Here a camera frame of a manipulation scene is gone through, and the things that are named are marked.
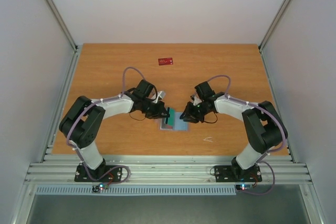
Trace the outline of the teal card with black stripe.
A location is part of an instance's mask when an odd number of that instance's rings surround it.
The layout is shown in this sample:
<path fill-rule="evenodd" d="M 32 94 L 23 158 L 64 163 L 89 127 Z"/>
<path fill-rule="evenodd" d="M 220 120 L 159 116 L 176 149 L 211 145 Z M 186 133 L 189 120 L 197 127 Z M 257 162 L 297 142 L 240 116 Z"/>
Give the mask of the teal card with black stripe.
<path fill-rule="evenodd" d="M 165 118 L 164 123 L 174 126 L 175 123 L 175 110 L 171 107 L 167 108 L 167 111 L 169 113 L 169 116 L 167 118 Z"/>

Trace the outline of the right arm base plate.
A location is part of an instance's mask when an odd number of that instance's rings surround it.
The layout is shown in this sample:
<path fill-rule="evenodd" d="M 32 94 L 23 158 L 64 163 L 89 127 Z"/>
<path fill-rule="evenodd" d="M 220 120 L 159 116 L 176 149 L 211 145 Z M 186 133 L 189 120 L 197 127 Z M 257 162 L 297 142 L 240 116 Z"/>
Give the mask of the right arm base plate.
<path fill-rule="evenodd" d="M 218 183 L 262 182 L 260 168 L 256 163 L 248 169 L 242 169 L 236 158 L 233 158 L 230 165 L 216 165 L 213 169 L 213 175 Z"/>

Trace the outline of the pink leather card holder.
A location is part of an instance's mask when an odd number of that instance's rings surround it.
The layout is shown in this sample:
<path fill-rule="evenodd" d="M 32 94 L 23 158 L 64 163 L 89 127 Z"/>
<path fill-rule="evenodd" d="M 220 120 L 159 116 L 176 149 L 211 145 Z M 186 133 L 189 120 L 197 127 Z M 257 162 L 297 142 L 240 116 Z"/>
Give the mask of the pink leather card holder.
<path fill-rule="evenodd" d="M 188 131 L 188 123 L 180 119 L 181 115 L 182 112 L 170 110 L 170 116 L 161 120 L 160 130 Z"/>

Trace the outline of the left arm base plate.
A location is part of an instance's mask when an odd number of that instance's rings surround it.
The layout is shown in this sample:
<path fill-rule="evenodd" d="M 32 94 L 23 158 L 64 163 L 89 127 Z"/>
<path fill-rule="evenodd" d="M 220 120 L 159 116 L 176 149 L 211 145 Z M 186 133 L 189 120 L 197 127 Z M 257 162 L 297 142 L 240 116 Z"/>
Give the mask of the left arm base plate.
<path fill-rule="evenodd" d="M 117 165 L 107 165 L 104 159 L 96 169 L 90 169 L 87 165 L 81 163 L 76 168 L 74 181 L 83 183 L 120 182 L 123 172 L 124 168 Z"/>

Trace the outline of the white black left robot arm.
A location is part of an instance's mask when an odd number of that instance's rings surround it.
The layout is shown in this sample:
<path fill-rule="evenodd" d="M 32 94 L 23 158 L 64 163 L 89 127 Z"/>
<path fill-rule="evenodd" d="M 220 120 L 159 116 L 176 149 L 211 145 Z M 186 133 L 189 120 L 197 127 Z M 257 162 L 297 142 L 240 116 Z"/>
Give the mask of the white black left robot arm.
<path fill-rule="evenodd" d="M 116 96 L 89 99 L 80 96 L 59 124 L 67 145 L 75 149 L 81 161 L 88 167 L 87 175 L 94 181 L 105 177 L 103 157 L 95 143 L 103 120 L 119 114 L 140 111 L 146 119 L 165 119 L 170 115 L 165 108 L 165 92 L 158 91 L 148 81 L 141 80 L 137 87 Z"/>

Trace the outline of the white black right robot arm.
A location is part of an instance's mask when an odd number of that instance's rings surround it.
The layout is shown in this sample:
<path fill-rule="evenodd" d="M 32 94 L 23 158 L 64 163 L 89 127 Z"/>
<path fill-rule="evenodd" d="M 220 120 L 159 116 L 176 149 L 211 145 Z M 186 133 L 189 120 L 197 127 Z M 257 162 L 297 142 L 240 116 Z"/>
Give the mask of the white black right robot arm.
<path fill-rule="evenodd" d="M 259 160 L 270 152 L 285 147 L 288 132 L 273 104 L 244 101 L 228 93 L 216 93 L 207 81 L 195 87 L 196 94 L 191 96 L 180 119 L 188 123 L 204 123 L 209 113 L 224 114 L 244 123 L 248 144 L 231 164 L 232 175 L 243 180 L 250 174 Z"/>

